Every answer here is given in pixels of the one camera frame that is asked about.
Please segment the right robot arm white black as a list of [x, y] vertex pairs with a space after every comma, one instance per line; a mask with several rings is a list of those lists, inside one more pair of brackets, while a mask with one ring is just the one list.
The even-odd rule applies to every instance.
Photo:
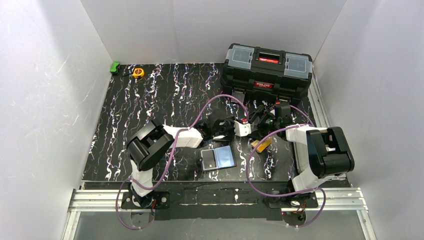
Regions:
[[355, 161], [341, 127], [315, 127], [309, 123], [295, 124], [287, 102], [259, 106], [249, 120], [256, 123], [255, 134], [267, 139], [271, 133], [293, 143], [298, 174], [287, 184], [287, 192], [317, 189], [321, 184], [354, 170]]

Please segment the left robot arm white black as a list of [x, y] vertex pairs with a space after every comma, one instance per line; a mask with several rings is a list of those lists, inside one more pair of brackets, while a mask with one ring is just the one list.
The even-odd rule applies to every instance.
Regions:
[[217, 137], [235, 136], [236, 129], [233, 117], [211, 117], [199, 120], [191, 127], [174, 127], [156, 120], [149, 121], [125, 144], [132, 169], [129, 191], [140, 199], [154, 191], [153, 168], [168, 151], [168, 160], [172, 162], [177, 148], [201, 149]]

